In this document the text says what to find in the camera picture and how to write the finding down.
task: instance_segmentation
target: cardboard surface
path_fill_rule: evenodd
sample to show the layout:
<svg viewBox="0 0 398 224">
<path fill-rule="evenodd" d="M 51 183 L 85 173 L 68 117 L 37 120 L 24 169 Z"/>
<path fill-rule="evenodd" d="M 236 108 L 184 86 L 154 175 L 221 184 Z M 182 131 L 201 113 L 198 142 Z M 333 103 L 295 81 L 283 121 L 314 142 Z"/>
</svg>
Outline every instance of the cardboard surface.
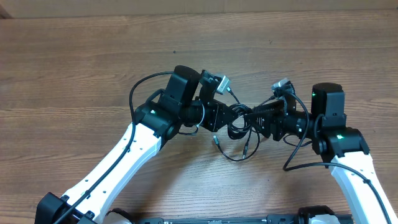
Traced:
<svg viewBox="0 0 398 224">
<path fill-rule="evenodd" d="M 396 0 L 0 0 L 13 18 L 395 9 Z"/>
</svg>

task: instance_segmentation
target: electrical cord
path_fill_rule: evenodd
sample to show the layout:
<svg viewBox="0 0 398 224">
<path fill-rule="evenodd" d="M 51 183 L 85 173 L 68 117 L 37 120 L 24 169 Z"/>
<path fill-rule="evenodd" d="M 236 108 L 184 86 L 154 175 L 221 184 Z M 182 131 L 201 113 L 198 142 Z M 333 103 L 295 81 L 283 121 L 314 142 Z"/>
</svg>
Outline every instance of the electrical cord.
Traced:
<svg viewBox="0 0 398 224">
<path fill-rule="evenodd" d="M 318 114 L 317 118 L 315 118 L 315 122 L 313 124 L 313 137 L 315 137 L 315 138 L 317 138 L 317 136 L 318 136 L 318 122 L 319 122 L 319 119 L 324 117 L 324 116 L 325 116 L 324 114 Z"/>
<path fill-rule="evenodd" d="M 286 136 L 283 138 L 284 143 L 286 143 L 286 144 L 288 144 L 288 145 L 290 145 L 290 146 L 296 147 L 297 145 L 292 144 L 292 143 L 290 143 L 290 142 L 288 142 L 288 141 L 286 140 L 286 138 L 289 137 L 289 136 L 293 136 L 293 134 L 288 134 L 288 135 L 286 135 Z M 305 147 L 305 146 L 307 146 L 307 145 L 309 145 L 309 144 L 311 144 L 311 143 L 312 143 L 312 141 L 307 141 L 306 143 L 302 144 L 301 147 Z"/>
<path fill-rule="evenodd" d="M 391 220 L 390 220 L 390 217 L 389 217 L 389 215 L 387 213 L 387 209 L 384 206 L 384 203 L 383 203 L 379 193 L 377 192 L 376 188 L 373 186 L 371 180 L 366 178 L 363 174 L 361 174 L 360 172 L 356 171 L 355 169 L 353 169 L 353 168 L 351 168 L 349 166 L 346 166 L 346 165 L 343 165 L 343 164 L 334 163 L 334 162 L 312 162 L 312 163 L 308 163 L 308 164 L 302 164 L 302 165 L 298 165 L 298 166 L 289 167 L 289 168 L 286 168 L 285 171 L 296 170 L 296 169 L 301 169 L 301 168 L 306 168 L 306 167 L 313 167 L 313 166 L 335 166 L 335 167 L 340 167 L 340 168 L 349 170 L 352 173 L 358 175 L 360 178 L 363 179 L 364 184 L 368 184 L 369 185 L 369 187 L 371 188 L 371 190 L 374 193 L 374 196 L 376 197 L 377 201 L 379 202 L 380 208 L 381 208 L 381 210 L 382 210 L 382 212 L 384 214 L 386 222 L 388 224 L 391 224 Z"/>
<path fill-rule="evenodd" d="M 181 135 L 196 135 L 197 132 L 199 131 L 199 127 L 198 126 L 195 126 L 195 127 L 196 127 L 196 130 L 192 133 L 181 133 L 181 132 L 178 132 L 178 133 Z"/>
<path fill-rule="evenodd" d="M 229 106 L 229 108 L 231 108 L 237 115 L 238 118 L 249 114 L 249 113 L 253 113 L 253 110 L 251 108 L 249 108 L 248 106 L 240 103 L 240 101 L 238 100 L 238 97 L 236 97 L 236 95 L 233 93 L 232 89 L 230 87 L 227 87 L 227 91 L 228 93 L 230 93 L 233 98 L 236 100 L 237 103 Z M 266 100 L 265 102 L 269 101 L 269 100 L 273 100 L 275 97 L 270 97 L 268 100 Z M 248 139 L 246 140 L 246 143 L 244 144 L 244 148 L 243 148 L 243 153 L 242 153 L 242 159 L 233 159 L 229 156 L 227 156 L 224 151 L 222 150 L 221 146 L 220 146 L 220 141 L 218 140 L 217 136 L 213 136 L 214 142 L 217 145 L 218 150 L 220 150 L 220 153 L 222 153 L 223 156 L 225 156 L 225 158 L 234 161 L 234 162 L 240 162 L 240 161 L 244 161 L 246 159 L 249 159 L 250 157 L 252 157 L 258 150 L 259 145 L 260 145 L 260 132 L 256 129 L 253 129 L 254 127 L 252 127 L 252 125 L 246 120 L 244 119 L 244 124 L 243 127 L 237 127 L 235 126 L 233 123 L 236 120 L 228 123 L 227 127 L 228 127 L 228 136 L 230 139 L 232 140 L 237 140 L 237 139 L 241 139 L 243 137 L 245 137 L 245 135 L 247 133 L 249 133 Z M 248 148 L 249 148 L 249 141 L 251 138 L 251 134 L 252 132 L 257 134 L 257 145 L 256 148 L 254 148 L 254 150 L 252 151 L 252 153 L 250 153 L 250 155 L 248 155 L 246 157 L 246 154 L 248 153 Z"/>
<path fill-rule="evenodd" d="M 88 196 L 90 196 L 90 193 L 105 179 L 105 177 L 117 166 L 117 164 L 122 160 L 124 155 L 130 150 L 132 140 L 134 139 L 135 133 L 136 133 L 136 123 L 134 120 L 134 107 L 132 105 L 132 94 L 134 93 L 134 90 L 137 88 L 138 85 L 140 85 L 143 81 L 148 80 L 150 78 L 159 76 L 159 75 L 169 75 L 172 74 L 173 71 L 171 72 L 159 72 L 155 73 L 152 75 L 149 75 L 141 80 L 139 80 L 132 88 L 129 94 L 129 107 L 130 107 L 130 113 L 131 113 L 131 137 L 129 142 L 127 143 L 126 147 L 124 148 L 123 152 L 120 154 L 120 156 L 115 160 L 115 162 L 111 165 L 111 167 L 88 189 L 86 192 L 57 220 L 54 222 L 54 224 L 61 224 L 61 222 L 71 214 L 71 212 Z"/>
<path fill-rule="evenodd" d="M 267 103 L 268 101 L 274 100 L 274 99 L 275 99 L 275 96 L 271 96 L 270 98 L 264 100 L 264 102 L 260 103 L 258 106 L 262 106 L 262 105 L 264 105 L 265 103 Z"/>
<path fill-rule="evenodd" d="M 233 96 L 233 98 L 235 98 L 236 102 L 239 102 L 238 97 L 235 96 L 234 92 L 232 92 L 232 89 L 230 87 L 227 87 L 226 91 L 228 91 L 229 94 L 231 94 L 231 96 Z"/>
<path fill-rule="evenodd" d="M 285 162 L 285 164 L 283 166 L 283 170 L 288 171 L 288 169 L 287 169 L 288 164 L 291 162 L 293 157 L 296 155 L 297 151 L 300 149 L 300 146 L 303 144 L 305 137 L 307 136 L 308 124 L 310 123 L 310 114 L 309 114 L 307 108 L 305 107 L 304 103 L 300 100 L 300 98 L 298 96 L 296 96 L 295 94 L 289 93 L 289 92 L 285 92 L 285 93 L 292 96 L 293 98 L 295 98 L 298 101 L 298 103 L 300 103 L 301 107 L 303 108 L 303 110 L 305 112 L 305 118 L 307 120 L 307 122 L 305 123 L 305 128 L 304 128 L 304 133 L 303 133 L 302 138 L 300 139 L 300 141 L 296 145 L 296 148 L 293 150 L 292 154 L 289 156 L 289 158 L 287 159 L 287 161 Z"/>
</svg>

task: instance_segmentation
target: white arm segment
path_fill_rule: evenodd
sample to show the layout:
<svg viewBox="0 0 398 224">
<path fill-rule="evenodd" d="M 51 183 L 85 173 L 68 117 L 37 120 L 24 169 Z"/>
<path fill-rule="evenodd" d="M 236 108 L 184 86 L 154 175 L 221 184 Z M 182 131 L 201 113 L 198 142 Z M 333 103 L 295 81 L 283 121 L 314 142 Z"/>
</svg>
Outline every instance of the white arm segment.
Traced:
<svg viewBox="0 0 398 224">
<path fill-rule="evenodd" d="M 130 140 L 131 130 L 132 125 L 130 124 L 112 151 L 83 180 L 64 193 L 64 195 L 69 196 L 67 201 L 69 205 L 75 203 L 121 155 Z M 76 208 L 82 214 L 92 211 L 95 214 L 93 221 L 96 223 L 103 222 L 113 200 L 137 170 L 156 155 L 161 147 L 161 138 L 155 137 L 154 131 L 143 124 L 136 126 L 134 140 L 135 142 L 130 147 L 131 150 L 124 155 L 119 164 L 92 191 L 90 197 L 82 201 Z"/>
<path fill-rule="evenodd" d="M 349 166 L 371 180 L 386 207 L 391 222 L 398 223 L 397 216 L 377 179 L 371 155 L 365 155 L 363 152 L 346 152 L 344 155 L 344 157 L 335 156 L 331 162 Z M 329 169 L 347 198 L 356 223 L 387 223 L 373 191 L 368 184 L 363 182 L 362 178 L 340 167 L 330 166 Z"/>
</svg>

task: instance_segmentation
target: wood grain surface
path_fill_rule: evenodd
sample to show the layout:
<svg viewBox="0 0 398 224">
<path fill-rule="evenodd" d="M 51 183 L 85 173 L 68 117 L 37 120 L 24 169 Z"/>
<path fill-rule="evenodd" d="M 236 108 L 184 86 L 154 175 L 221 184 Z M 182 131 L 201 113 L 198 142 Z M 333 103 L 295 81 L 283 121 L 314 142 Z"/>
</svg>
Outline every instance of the wood grain surface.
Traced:
<svg viewBox="0 0 398 224">
<path fill-rule="evenodd" d="M 343 85 L 348 126 L 366 138 L 398 211 L 398 11 L 118 16 L 0 21 L 0 223 L 33 223 L 47 192 L 61 195 L 89 173 L 130 122 L 133 84 L 176 65 L 229 76 L 249 106 L 284 77 L 307 106 L 312 85 Z M 134 105 L 167 80 L 143 83 Z M 169 141 L 112 207 L 164 218 L 255 217 L 310 205 L 350 212 L 328 170 L 282 170 L 292 147 L 263 140 L 252 159 L 235 163 L 212 135 L 201 129 Z M 217 135 L 227 153 L 241 155 L 244 139 L 230 140 L 225 128 Z M 292 165 L 316 161 L 309 146 Z"/>
<path fill-rule="evenodd" d="M 0 0 L 16 19 L 396 9 L 396 0 Z"/>
</svg>

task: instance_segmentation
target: cable connector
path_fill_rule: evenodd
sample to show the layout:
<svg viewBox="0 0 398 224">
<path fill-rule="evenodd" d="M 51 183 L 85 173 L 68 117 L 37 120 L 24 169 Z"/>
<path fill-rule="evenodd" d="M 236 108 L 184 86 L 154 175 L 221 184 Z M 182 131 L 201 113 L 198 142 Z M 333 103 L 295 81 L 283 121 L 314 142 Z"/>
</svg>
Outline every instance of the cable connector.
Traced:
<svg viewBox="0 0 398 224">
<path fill-rule="evenodd" d="M 287 78 L 284 78 L 281 81 L 273 84 L 271 86 L 271 90 L 274 92 L 274 96 L 278 100 L 281 100 L 286 93 L 295 94 L 293 84 Z"/>
<path fill-rule="evenodd" d="M 246 144 L 244 145 L 244 148 L 243 148 L 242 159 L 245 159 L 245 158 L 246 158 L 246 154 L 248 153 L 248 149 L 249 149 L 249 145 L 248 145 L 248 143 L 246 143 Z"/>
<path fill-rule="evenodd" d="M 223 79 L 221 80 L 220 84 L 218 84 L 218 87 L 216 89 L 216 92 L 223 95 L 225 93 L 225 90 L 228 91 L 229 84 L 231 83 L 231 80 L 227 76 L 224 75 Z"/>
<path fill-rule="evenodd" d="M 233 97 L 235 98 L 235 100 L 236 100 L 237 103 L 241 103 L 241 102 L 238 100 L 238 97 L 235 96 L 234 92 L 232 92 L 232 89 L 231 89 L 230 87 L 227 87 L 226 91 L 227 91 L 228 93 L 230 93 L 231 96 L 233 96 Z"/>
<path fill-rule="evenodd" d="M 218 141 L 218 137 L 213 135 L 214 143 L 216 143 L 217 146 L 220 146 L 220 142 Z"/>
</svg>

